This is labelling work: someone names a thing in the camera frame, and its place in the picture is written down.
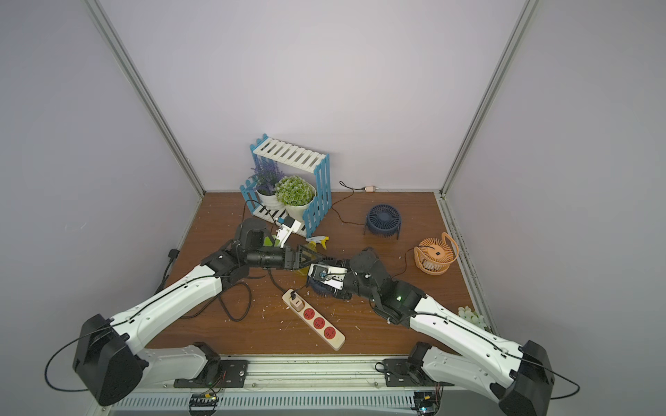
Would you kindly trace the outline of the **pink USB plug adapter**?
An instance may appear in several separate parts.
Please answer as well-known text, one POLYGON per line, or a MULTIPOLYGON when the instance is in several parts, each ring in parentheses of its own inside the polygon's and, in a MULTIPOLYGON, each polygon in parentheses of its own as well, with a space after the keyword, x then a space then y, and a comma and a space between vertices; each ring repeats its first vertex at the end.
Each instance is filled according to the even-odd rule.
POLYGON ((296 312, 302 311, 305 307, 304 300, 295 292, 290 294, 288 300, 290 307, 296 312))

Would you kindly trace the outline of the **beige power strip red sockets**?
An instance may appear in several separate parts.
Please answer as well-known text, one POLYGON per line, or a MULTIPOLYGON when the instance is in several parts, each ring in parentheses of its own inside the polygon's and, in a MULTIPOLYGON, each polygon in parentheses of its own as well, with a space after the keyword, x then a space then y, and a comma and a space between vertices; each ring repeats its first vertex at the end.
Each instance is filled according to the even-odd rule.
POLYGON ((290 307, 288 300, 290 294, 293 292, 296 293, 294 289, 288 289, 288 291, 282 295, 284 304, 333 350, 339 351, 346 342, 345 335, 300 295, 299 296, 304 300, 305 307, 300 312, 294 311, 290 307))

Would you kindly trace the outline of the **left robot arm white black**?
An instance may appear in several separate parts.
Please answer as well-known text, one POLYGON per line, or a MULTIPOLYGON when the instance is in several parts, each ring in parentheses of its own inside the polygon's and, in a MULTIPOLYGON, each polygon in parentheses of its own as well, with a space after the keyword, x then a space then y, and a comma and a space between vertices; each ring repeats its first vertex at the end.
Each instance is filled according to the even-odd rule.
POLYGON ((231 289, 252 268, 308 268, 313 289, 327 295, 342 289, 322 256, 306 246, 293 249, 286 243, 288 232, 283 224, 272 237, 265 223, 248 218, 233 239, 178 282, 114 317, 97 314, 86 320, 76 341, 73 369, 95 401, 109 406, 132 393, 150 366, 139 353, 152 339, 195 306, 231 289))

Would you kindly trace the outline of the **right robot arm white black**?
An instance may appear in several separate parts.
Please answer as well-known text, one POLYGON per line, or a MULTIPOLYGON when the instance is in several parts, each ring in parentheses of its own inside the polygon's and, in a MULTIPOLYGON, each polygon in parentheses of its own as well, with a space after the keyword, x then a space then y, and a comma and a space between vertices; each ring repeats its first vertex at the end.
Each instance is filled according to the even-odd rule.
POLYGON ((506 415, 547 414, 555 374, 539 343, 509 341, 464 320, 422 289, 390 275, 371 248, 348 260, 313 265, 309 277, 325 293, 341 299, 363 297, 388 323, 424 334, 458 353, 453 357, 433 346, 414 349, 418 372, 431 381, 478 393, 506 415))

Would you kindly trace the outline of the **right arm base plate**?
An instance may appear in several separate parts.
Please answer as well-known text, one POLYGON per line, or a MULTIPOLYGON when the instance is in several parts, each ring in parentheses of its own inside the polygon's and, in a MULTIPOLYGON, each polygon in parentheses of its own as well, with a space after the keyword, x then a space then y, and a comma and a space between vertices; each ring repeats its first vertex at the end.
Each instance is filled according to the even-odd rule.
POLYGON ((376 371, 383 374, 387 387, 403 388, 434 388, 437 381, 432 380, 425 372, 405 358, 389 358, 376 364, 376 371))

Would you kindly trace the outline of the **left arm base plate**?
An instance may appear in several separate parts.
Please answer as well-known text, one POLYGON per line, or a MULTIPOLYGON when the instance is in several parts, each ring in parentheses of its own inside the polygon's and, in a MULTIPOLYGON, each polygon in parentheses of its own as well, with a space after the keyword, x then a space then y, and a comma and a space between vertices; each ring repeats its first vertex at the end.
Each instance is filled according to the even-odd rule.
POLYGON ((192 379, 176 379, 174 388, 243 388, 248 375, 248 360, 210 361, 192 379))

